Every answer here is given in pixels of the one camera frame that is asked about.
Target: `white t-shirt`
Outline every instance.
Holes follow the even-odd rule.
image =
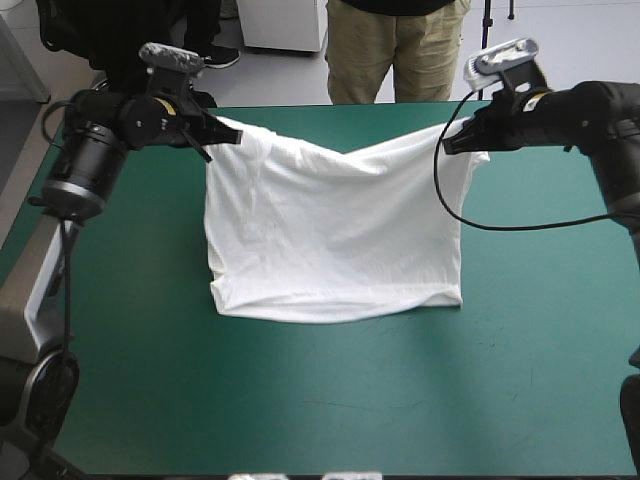
[[[462,303],[460,224],[433,183],[442,126],[342,154],[220,120],[244,133],[240,145],[207,147],[204,223],[219,313],[331,323]],[[455,211],[485,161],[441,149]]]

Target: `white object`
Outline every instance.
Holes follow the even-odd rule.
[[[327,32],[327,0],[238,0],[244,44],[319,52]]]
[[[240,145],[207,147],[205,230],[219,313],[330,323],[462,302],[460,224],[433,184],[442,126],[341,154],[221,120],[244,133]],[[487,160],[441,153],[442,189],[456,211]]]

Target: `green table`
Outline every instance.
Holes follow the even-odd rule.
[[[349,151],[440,123],[452,108],[218,113]],[[463,228],[460,309],[330,326],[220,317],[209,293],[204,168],[192,151],[132,154],[107,211],[80,238],[73,347],[82,378],[57,444],[78,466],[634,473],[618,393],[640,339],[640,281],[622,227]],[[586,158],[537,148],[494,155],[464,213],[526,224],[603,208]],[[0,252],[3,276],[38,215],[23,207]]]

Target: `black cable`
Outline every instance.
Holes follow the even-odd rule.
[[[640,220],[640,215],[636,215],[633,213],[608,213],[604,215],[595,215],[593,217],[586,217],[586,218],[581,218],[579,220],[571,220],[566,222],[543,223],[540,225],[523,225],[523,226],[497,226],[497,225],[484,225],[482,223],[473,222],[471,220],[467,220],[466,218],[454,212],[451,209],[451,207],[447,204],[446,200],[444,199],[444,196],[442,195],[442,190],[440,189],[440,179],[438,177],[438,154],[440,152],[440,145],[442,145],[442,141],[444,140],[447,130],[449,129],[451,124],[454,122],[454,120],[458,116],[458,113],[460,113],[462,106],[465,104],[467,100],[469,100],[469,98],[471,98],[471,96],[474,93],[475,92],[468,93],[460,101],[460,103],[458,103],[455,110],[453,111],[453,114],[451,115],[451,118],[445,125],[444,129],[442,130],[442,133],[440,134],[440,137],[438,138],[438,143],[436,144],[436,149],[433,154],[433,181],[436,186],[436,193],[438,194],[438,199],[440,200],[440,203],[442,204],[442,206],[444,207],[444,209],[447,211],[449,215],[451,215],[453,218],[455,218],[459,222],[464,223],[465,225],[469,225],[470,227],[477,228],[480,230],[494,231],[494,232],[529,232],[534,230],[550,230],[552,228],[573,227],[576,225],[584,225],[586,223],[599,222],[600,220],[612,220],[615,218],[635,218]]]
[[[71,242],[64,223],[65,221],[60,219],[60,243],[62,247],[62,261],[64,265],[64,337],[62,340],[62,356],[60,358],[60,366],[58,367],[56,378],[57,385],[54,389],[54,394],[62,388],[64,369],[69,359],[69,345],[71,343]],[[33,451],[33,455],[29,458],[29,468],[18,478],[18,480],[25,480],[33,471],[33,468],[45,446],[46,440],[44,438],[39,438],[38,444]]]
[[[44,112],[44,114],[42,115],[42,120],[40,121],[40,132],[42,133],[42,136],[44,137],[44,139],[47,141],[49,145],[51,145],[52,147],[59,148],[62,151],[64,151],[64,147],[56,143],[53,137],[51,137],[51,135],[49,135],[49,133],[47,132],[47,120],[57,110],[61,108],[67,108],[67,107],[75,107],[75,105],[73,104],[73,102],[69,102],[68,100],[61,100],[61,101],[52,103]]]
[[[64,261],[64,339],[62,342],[62,366],[64,367],[69,357],[71,343],[71,242],[63,219],[60,219],[60,242]]]

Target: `black robotic arm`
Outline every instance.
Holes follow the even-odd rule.
[[[502,82],[491,103],[443,140],[449,154],[526,146],[577,147],[588,156],[610,218],[626,227],[640,263],[640,85],[583,82],[553,92],[534,62],[537,44],[520,39],[469,59],[472,90]],[[640,349],[629,363],[640,368]],[[640,375],[625,380],[620,407],[640,473]]]
[[[146,44],[140,56],[150,73],[145,95],[85,90],[52,106],[66,109],[64,143],[41,196],[30,199],[44,214],[0,289],[3,480],[87,478],[52,451],[80,374],[68,351],[68,321],[58,313],[59,287],[82,226],[104,210],[129,151],[193,147],[208,161],[203,146],[241,140],[242,132],[190,95],[204,66],[199,56],[158,44]]]

